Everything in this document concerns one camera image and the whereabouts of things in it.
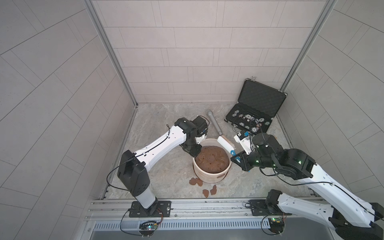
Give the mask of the white scrub brush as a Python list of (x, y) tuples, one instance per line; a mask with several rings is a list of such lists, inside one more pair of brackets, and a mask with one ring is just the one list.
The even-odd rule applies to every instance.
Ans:
[(235, 145), (224, 135), (221, 135), (217, 139), (218, 143), (225, 149), (227, 150), (232, 156), (236, 155), (235, 152)]

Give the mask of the white ceramic pot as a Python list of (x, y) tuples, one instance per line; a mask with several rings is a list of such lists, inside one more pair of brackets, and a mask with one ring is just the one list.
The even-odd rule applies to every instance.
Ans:
[[(224, 149), (217, 141), (217, 139), (205, 139), (203, 140), (200, 145), (202, 147), (204, 146), (217, 146), (217, 147), (220, 147), (222, 149)], [(194, 171), (195, 171), (195, 174), (197, 175), (197, 177), (199, 179), (201, 179), (203, 182), (205, 183), (210, 183), (210, 184), (214, 184), (214, 183), (218, 183), (220, 181), (222, 181), (226, 175), (228, 174), (231, 166), (232, 166), (232, 162), (231, 162), (231, 157), (232, 155), (227, 151), (225, 150), (227, 155), (228, 155), (228, 158), (229, 158), (229, 166), (227, 167), (226, 170), (224, 170), (223, 172), (221, 173), (217, 173), (217, 174), (210, 174), (210, 173), (207, 173), (205, 171), (203, 171), (202, 169), (200, 169), (196, 162), (195, 162), (195, 158), (193, 158), (193, 168), (194, 168)]]

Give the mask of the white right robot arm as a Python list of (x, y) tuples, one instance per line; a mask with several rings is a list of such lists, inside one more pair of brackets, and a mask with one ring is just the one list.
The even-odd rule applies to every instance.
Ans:
[(299, 149), (284, 149), (266, 133), (251, 137), (247, 132), (235, 135), (244, 149), (231, 161), (248, 172), (253, 168), (271, 168), (274, 176), (295, 181), (294, 186), (308, 186), (326, 204), (316, 204), (270, 190), (265, 206), (270, 215), (293, 214), (323, 224), (344, 240), (382, 240), (384, 230), (376, 223), (384, 219), (384, 208), (369, 203), (333, 179), (316, 161)]

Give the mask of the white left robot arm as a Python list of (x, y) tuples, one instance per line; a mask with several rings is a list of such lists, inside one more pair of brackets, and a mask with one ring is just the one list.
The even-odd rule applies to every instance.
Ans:
[(200, 143), (207, 136), (208, 126), (209, 121), (202, 116), (192, 121), (180, 118), (148, 146), (134, 153), (129, 150), (123, 153), (117, 177), (144, 210), (151, 213), (158, 204), (158, 199), (149, 189), (151, 168), (177, 146), (193, 158), (197, 157), (202, 149)]

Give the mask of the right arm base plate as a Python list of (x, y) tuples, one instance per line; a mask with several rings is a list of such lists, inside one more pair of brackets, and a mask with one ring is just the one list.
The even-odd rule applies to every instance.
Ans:
[(252, 216), (291, 216), (290, 213), (282, 212), (278, 207), (268, 206), (265, 200), (249, 200), (245, 207), (250, 209)]

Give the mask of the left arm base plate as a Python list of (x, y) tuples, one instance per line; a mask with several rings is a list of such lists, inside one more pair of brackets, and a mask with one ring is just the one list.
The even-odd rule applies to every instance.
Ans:
[(129, 218), (169, 217), (171, 206), (171, 201), (155, 200), (155, 202), (146, 209), (138, 201), (134, 201), (129, 208)]

